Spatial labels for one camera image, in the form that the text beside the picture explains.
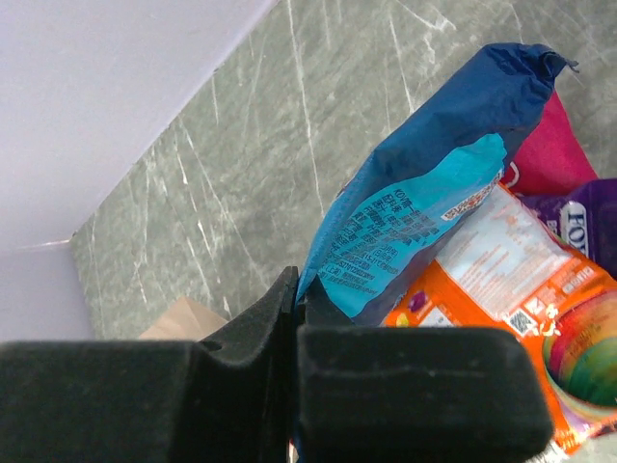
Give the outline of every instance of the snack bag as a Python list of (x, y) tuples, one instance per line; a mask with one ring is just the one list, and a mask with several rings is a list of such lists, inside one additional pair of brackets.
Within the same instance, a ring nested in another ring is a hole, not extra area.
[(513, 333), (531, 357), (554, 421), (546, 461), (617, 423), (617, 282), (555, 239), (502, 187), (450, 239), (384, 325)]
[(567, 65), (543, 45), (483, 47), (368, 157), (314, 237), (298, 300), (319, 279), (379, 325), (501, 179)]
[(553, 233), (617, 279), (617, 178), (590, 181), (567, 196), (521, 201)]
[(517, 194), (566, 195), (596, 178), (554, 92), (501, 182)]

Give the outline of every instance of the purple snack bag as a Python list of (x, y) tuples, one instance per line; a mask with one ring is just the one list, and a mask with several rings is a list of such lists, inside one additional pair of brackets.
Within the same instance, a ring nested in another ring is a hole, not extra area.
[(617, 279), (617, 178), (592, 180), (568, 196), (521, 201), (552, 232)]

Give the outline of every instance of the cardboard box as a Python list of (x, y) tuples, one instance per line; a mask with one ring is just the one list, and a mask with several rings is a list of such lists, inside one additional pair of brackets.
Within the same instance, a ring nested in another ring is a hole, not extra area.
[(227, 321), (188, 297), (180, 297), (140, 340), (202, 340)]

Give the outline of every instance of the light blue label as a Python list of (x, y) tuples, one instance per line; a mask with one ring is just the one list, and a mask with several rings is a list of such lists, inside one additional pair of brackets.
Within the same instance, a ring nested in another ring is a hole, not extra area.
[(488, 134), (453, 150), (426, 175), (363, 201), (319, 269), (330, 299), (349, 317), (360, 313), (418, 251), (482, 203), (501, 178), (505, 156), (501, 137)]

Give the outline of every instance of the gray marble surface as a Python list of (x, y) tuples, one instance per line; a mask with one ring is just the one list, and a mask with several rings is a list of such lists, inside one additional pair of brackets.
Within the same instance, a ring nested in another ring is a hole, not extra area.
[(281, 0), (73, 237), (97, 335), (134, 338), (181, 295), (240, 313), (304, 263), (371, 149), (491, 41), (580, 62), (557, 89), (617, 177), (617, 2)]

